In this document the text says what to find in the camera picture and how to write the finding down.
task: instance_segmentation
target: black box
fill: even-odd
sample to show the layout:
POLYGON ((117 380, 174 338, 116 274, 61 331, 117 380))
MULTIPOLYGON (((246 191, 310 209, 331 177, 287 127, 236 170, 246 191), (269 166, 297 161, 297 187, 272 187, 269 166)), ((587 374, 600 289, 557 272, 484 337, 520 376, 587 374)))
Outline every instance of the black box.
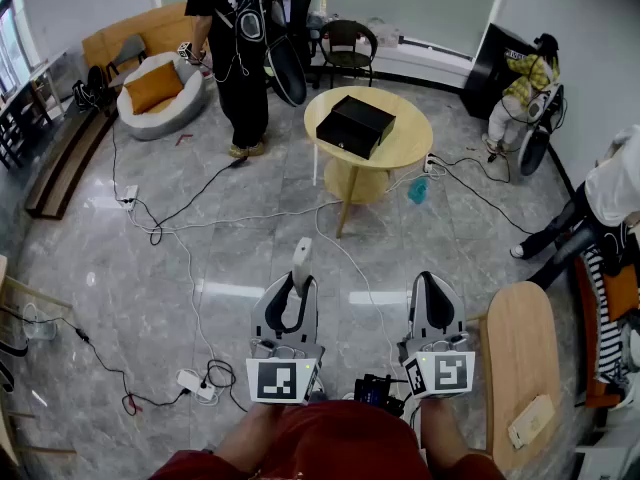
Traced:
POLYGON ((369 159, 393 130, 395 116, 346 96, 316 128, 316 136, 354 155, 369 159))

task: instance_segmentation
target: white wall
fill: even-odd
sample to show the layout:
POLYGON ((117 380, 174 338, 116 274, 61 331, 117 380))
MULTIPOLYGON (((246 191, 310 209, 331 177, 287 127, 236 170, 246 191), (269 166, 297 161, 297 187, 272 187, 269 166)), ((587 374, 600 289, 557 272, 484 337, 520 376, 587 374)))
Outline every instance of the white wall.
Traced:
POLYGON ((151 9, 152 0, 24 0, 41 58, 77 49, 97 30, 151 9))
POLYGON ((569 113, 552 144, 577 187, 616 132, 640 123, 640 0, 504 0, 496 23, 558 40, 569 113))

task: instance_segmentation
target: white baseboard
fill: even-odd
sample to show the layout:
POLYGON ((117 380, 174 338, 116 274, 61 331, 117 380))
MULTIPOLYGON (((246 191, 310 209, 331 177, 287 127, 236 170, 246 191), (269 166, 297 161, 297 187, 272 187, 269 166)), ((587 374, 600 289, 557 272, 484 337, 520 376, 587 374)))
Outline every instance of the white baseboard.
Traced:
MULTIPOLYGON (((358 45, 356 51, 368 53, 368 46, 358 45)), ((322 66, 324 58, 318 49, 312 64, 322 66)), ((456 55, 408 44, 397 48, 378 48, 373 70, 380 73, 407 76, 456 88, 463 88, 473 68, 473 61, 456 55)))

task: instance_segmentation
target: black pants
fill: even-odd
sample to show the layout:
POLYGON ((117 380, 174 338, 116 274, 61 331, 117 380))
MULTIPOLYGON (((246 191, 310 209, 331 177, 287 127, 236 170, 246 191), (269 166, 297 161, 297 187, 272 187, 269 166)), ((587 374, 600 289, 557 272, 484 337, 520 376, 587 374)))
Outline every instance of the black pants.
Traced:
MULTIPOLYGON (((242 65, 249 70, 245 76, 236 58, 224 82, 218 82, 220 106, 233 125, 233 143, 245 149, 255 146, 267 129, 269 105, 264 68, 259 59, 245 60, 242 65)), ((224 80, 229 64, 221 63, 216 69, 216 79, 224 80)))
POLYGON ((549 225, 538 233, 534 233, 524 242, 522 249, 524 259, 535 256, 560 234, 571 227, 582 223, 572 233, 569 240, 538 270, 529 281, 546 290, 562 271, 589 246, 597 243, 607 233, 617 233, 618 228, 604 226, 598 221, 587 202, 584 193, 584 183, 576 190, 576 195, 562 210, 562 213, 553 219, 549 225))

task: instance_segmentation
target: window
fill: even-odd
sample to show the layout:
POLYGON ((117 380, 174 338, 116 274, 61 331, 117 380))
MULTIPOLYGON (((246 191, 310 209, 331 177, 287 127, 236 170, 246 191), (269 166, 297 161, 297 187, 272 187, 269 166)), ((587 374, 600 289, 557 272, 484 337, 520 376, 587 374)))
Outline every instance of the window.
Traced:
POLYGON ((24 0, 11 0, 0 9, 0 85, 2 92, 29 80, 40 63, 24 11, 24 0))

